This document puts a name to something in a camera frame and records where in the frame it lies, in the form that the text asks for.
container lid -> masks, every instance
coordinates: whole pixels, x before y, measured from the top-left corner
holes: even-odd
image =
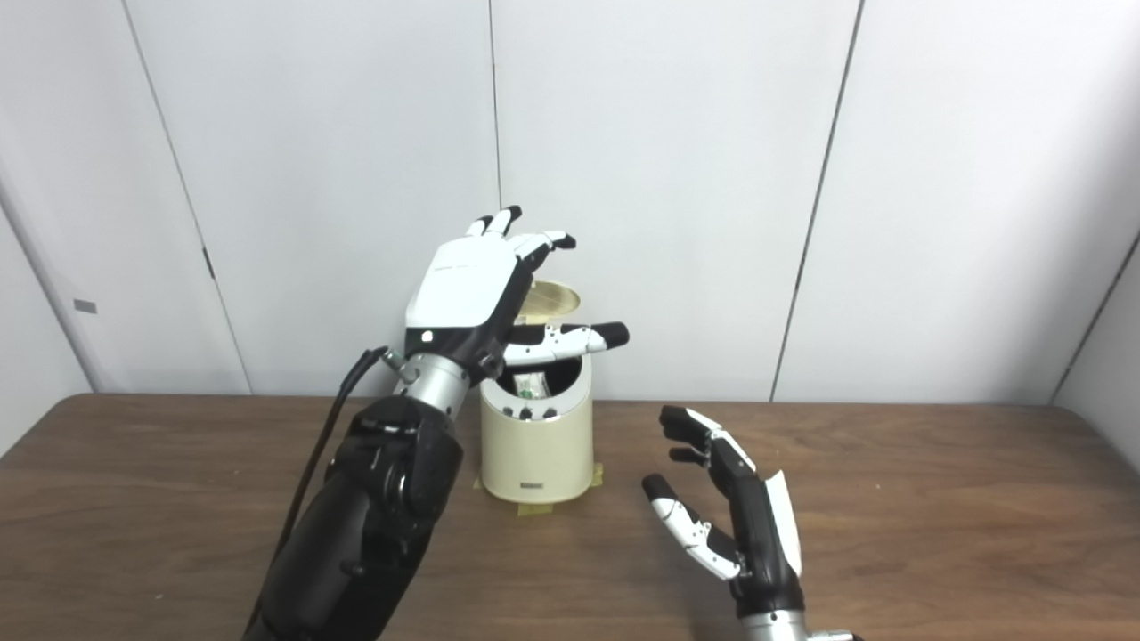
[[[552,281],[535,281],[522,301],[519,310],[519,323],[523,325],[543,325],[551,318],[565,316],[581,305],[578,292]]]

white wall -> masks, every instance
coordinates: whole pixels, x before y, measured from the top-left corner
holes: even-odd
[[[776,400],[1045,403],[1140,227],[1140,2],[872,0]]]
[[[59,400],[91,391],[0,210],[0,454]]]
[[[1044,401],[1140,228],[1140,1],[868,0],[776,376],[856,0],[127,7],[189,201],[124,7],[0,5],[0,200],[101,390],[332,392],[502,182],[630,325],[601,397]]]
[[[97,390],[249,392],[116,0],[0,3],[0,192]]]
[[[1140,470],[1140,261],[1130,261],[1069,372],[1057,405],[1073,409]]]
[[[767,399],[857,3],[492,0],[503,198],[609,398]]]
[[[498,209],[487,3],[129,6],[253,390],[335,392]]]

wooden table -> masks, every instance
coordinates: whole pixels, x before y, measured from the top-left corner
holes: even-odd
[[[0,639],[238,639],[327,403],[60,404],[0,461]],[[788,473],[813,627],[869,641],[1140,639],[1140,480],[1075,415],[693,407]],[[598,403],[604,485],[532,517],[473,488],[478,430],[461,416],[458,485],[385,641],[741,640],[726,587],[642,496],[641,477],[663,471],[728,524],[703,472],[667,460],[658,408]]]

prosthetic hand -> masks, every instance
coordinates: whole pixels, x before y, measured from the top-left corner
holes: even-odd
[[[453,419],[470,387],[503,370],[535,269],[551,251],[575,246],[563,232],[505,238],[521,213],[512,206],[483,217],[443,244],[408,305],[405,355],[367,351],[349,374],[328,431],[350,381],[377,359],[399,381],[392,396],[352,419],[324,485],[269,568],[247,641],[372,641],[384,630],[463,460]],[[596,347],[594,333],[605,340],[605,332],[584,332],[587,349]]]
[[[733,535],[702,521],[660,474],[645,477],[642,487],[685,552],[728,583],[749,641],[856,641],[847,631],[807,632],[799,533],[783,472],[762,481],[732,436],[692,409],[666,405],[660,421],[666,438],[689,446],[670,449],[669,459],[707,469],[728,500]]]

black cable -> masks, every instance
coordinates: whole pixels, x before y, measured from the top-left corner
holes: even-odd
[[[288,505],[288,512],[285,514],[285,522],[282,525],[282,533],[277,537],[277,547],[274,549],[272,559],[269,560],[269,567],[272,568],[274,561],[280,555],[282,550],[285,549],[285,544],[288,543],[290,536],[293,534],[293,526],[296,525],[296,517],[301,513],[301,505],[304,503],[304,495],[309,490],[309,481],[312,480],[312,474],[317,471],[317,465],[320,463],[320,456],[325,451],[325,446],[328,445],[328,439],[333,436],[333,429],[336,427],[336,419],[341,415],[341,407],[344,406],[344,401],[348,400],[352,389],[356,387],[360,379],[364,378],[365,373],[372,368],[373,365],[380,360],[380,355],[388,351],[388,347],[381,347],[376,349],[366,350],[360,355],[360,358],[356,362],[356,365],[349,370],[348,375],[341,382],[341,388],[336,392],[336,398],[333,399],[333,406],[328,408],[328,417],[325,419],[325,425],[320,429],[320,433],[317,436],[317,443],[312,446],[312,452],[309,454],[309,461],[304,464],[304,471],[301,472],[301,480],[296,484],[296,490],[293,493],[293,501]],[[253,622],[258,620],[258,615],[261,614],[261,597],[258,597],[256,602],[253,605],[253,611],[250,612],[250,620],[245,624],[245,631],[249,632],[253,627]]]

